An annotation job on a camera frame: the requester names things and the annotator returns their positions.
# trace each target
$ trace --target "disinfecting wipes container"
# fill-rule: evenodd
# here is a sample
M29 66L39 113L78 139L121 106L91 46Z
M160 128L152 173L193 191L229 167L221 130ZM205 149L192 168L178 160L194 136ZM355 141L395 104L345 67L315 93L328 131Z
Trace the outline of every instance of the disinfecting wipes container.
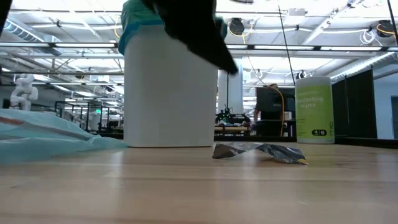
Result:
M329 77L308 77L295 86L297 142L335 143L333 100Z

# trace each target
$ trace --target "white plastic container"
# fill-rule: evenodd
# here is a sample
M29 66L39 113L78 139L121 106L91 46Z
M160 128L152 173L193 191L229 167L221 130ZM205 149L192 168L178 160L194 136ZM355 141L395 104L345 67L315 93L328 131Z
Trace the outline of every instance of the white plastic container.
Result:
M131 147L210 147L218 69L141 26L125 51L124 141Z
M296 81L297 142L335 143L333 100L329 77L308 77Z

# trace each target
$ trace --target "green label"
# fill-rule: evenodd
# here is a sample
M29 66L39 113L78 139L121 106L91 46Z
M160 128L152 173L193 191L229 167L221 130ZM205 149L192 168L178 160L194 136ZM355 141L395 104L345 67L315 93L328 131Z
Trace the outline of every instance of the green label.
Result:
M332 140L335 137L331 86L296 88L297 137Z

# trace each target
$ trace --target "wooden table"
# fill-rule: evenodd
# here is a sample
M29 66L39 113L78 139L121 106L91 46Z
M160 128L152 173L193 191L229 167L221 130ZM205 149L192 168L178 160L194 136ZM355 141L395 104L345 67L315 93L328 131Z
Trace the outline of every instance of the wooden table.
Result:
M397 223L398 151L296 145L309 166L211 148L76 153L0 167L0 223Z

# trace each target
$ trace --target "crumpled foil wrapper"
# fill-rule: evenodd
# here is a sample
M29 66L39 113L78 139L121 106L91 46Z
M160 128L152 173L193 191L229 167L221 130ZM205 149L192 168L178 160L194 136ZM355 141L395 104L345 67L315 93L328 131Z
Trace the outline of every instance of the crumpled foil wrapper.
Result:
M265 152L279 162L308 165L308 162L300 149L259 142L218 143L213 153L213 159L234 157L253 149L258 149L262 152Z

